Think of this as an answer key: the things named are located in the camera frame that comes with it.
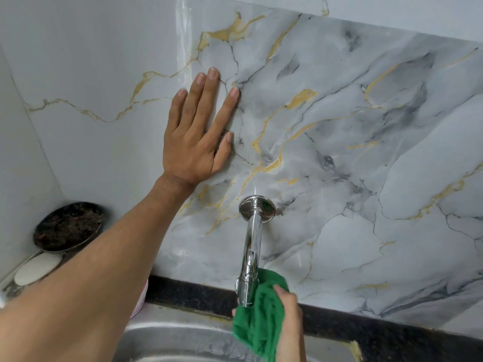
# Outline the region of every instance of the forearm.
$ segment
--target forearm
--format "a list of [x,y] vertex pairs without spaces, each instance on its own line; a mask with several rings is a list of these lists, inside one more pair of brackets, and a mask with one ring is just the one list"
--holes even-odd
[[[60,359],[68,352],[74,360],[74,351],[81,351],[84,344],[94,353],[87,360],[109,354],[136,305],[166,230],[190,192],[191,188],[160,177],[148,196],[111,229],[13,300],[0,313],[3,357],[41,360],[48,353],[49,358]],[[97,352],[92,348],[94,334]],[[12,358],[7,358],[9,351]]]

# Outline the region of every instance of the fingernail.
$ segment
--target fingernail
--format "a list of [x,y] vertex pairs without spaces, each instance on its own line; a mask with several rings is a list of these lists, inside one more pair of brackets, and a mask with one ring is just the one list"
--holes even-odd
[[238,90],[238,88],[236,87],[232,87],[231,90],[230,90],[230,96],[233,97],[233,98],[236,98],[239,94],[240,90]]
[[210,80],[214,80],[216,78],[216,73],[216,68],[210,67],[210,69],[208,70],[208,78]]
[[205,74],[202,74],[202,73],[199,73],[198,76],[196,77],[196,83],[198,85],[203,85],[203,83],[205,82]]

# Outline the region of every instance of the black granite countertop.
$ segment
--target black granite countertop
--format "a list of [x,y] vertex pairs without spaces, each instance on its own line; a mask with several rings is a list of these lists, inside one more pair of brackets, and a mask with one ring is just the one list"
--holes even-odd
[[[234,291],[150,276],[146,301],[231,318]],[[357,341],[364,361],[470,362],[483,359],[483,341],[301,304],[305,334]]]

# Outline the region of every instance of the white soap bar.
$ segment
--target white soap bar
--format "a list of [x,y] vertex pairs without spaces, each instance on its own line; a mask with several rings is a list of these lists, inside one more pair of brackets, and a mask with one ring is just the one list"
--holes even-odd
[[52,272],[61,261],[60,254],[42,253],[25,263],[15,274],[14,281],[19,286],[31,284]]

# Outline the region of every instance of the faucet spout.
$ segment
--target faucet spout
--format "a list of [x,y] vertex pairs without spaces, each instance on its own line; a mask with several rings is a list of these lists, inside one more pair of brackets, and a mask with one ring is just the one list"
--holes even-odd
[[249,307],[255,300],[258,286],[258,261],[262,244],[262,225],[275,215],[275,205],[261,195],[246,197],[238,207],[241,216],[248,221],[245,249],[240,277],[235,283],[238,303]]

